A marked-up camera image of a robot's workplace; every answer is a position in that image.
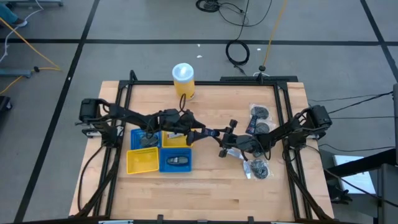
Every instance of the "wooden table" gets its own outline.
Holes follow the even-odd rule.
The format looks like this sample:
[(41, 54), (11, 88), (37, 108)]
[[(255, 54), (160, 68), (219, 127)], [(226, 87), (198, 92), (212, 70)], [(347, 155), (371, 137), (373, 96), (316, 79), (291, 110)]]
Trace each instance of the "wooden table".
[[(293, 114), (308, 107), (303, 83), (288, 83), (288, 87)], [(99, 98), (112, 103), (117, 90), (118, 82), (103, 82)], [(280, 95), (284, 120), (287, 121), (282, 92)], [(134, 85), (129, 109), (141, 114), (152, 114), (167, 108), (178, 108), (178, 102), (179, 97), (172, 85)], [(250, 103), (266, 105), (275, 124), (279, 123), (274, 90), (268, 86), (196, 86), (195, 97), (187, 102), (185, 108), (193, 111), (195, 118), (209, 128), (225, 128), (230, 119), (236, 119), (239, 123), (234, 133), (244, 134), (249, 122)], [(165, 220), (243, 221), (253, 216), (255, 221), (294, 221), (280, 141), (272, 148), (269, 167), (273, 175), (266, 180), (246, 179), (242, 160), (231, 156), (218, 157), (220, 148), (212, 138), (195, 142), (192, 150), (193, 170), (190, 173), (148, 172), (127, 175), (126, 152), (130, 149), (130, 130), (135, 128), (135, 125), (126, 125), (111, 218), (153, 220), (158, 214), (163, 214)], [(88, 140), (82, 167), (99, 148), (100, 142), (100, 138)], [(317, 147), (312, 140), (307, 144)], [(104, 150), (86, 170), (82, 205), (98, 187), (103, 154)], [(308, 191), (333, 217), (318, 152), (306, 148), (301, 155)], [(78, 185), (70, 214), (78, 211), (77, 188)], [(298, 189), (297, 192), (300, 216), (305, 217), (302, 196)], [(102, 211), (107, 194), (106, 190)]]

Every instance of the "blue plastic bin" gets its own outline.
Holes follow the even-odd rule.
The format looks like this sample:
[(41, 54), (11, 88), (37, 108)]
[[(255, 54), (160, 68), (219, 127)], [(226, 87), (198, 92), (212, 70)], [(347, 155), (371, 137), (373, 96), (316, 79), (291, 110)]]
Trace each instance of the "blue plastic bin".
[[(192, 151), (187, 148), (160, 149), (159, 152), (159, 172), (191, 172), (192, 170)], [(170, 157), (185, 156), (188, 164), (185, 166), (173, 166), (167, 163)]]
[[(131, 130), (131, 149), (142, 149), (142, 148), (146, 148), (144, 146), (141, 146), (140, 144), (140, 139), (146, 135), (146, 132), (142, 129), (133, 129)], [(159, 142), (157, 143), (156, 146), (152, 146), (152, 147), (158, 147), (160, 148), (162, 146), (162, 133), (161, 132), (157, 132), (154, 135), (156, 135), (159, 138)]]

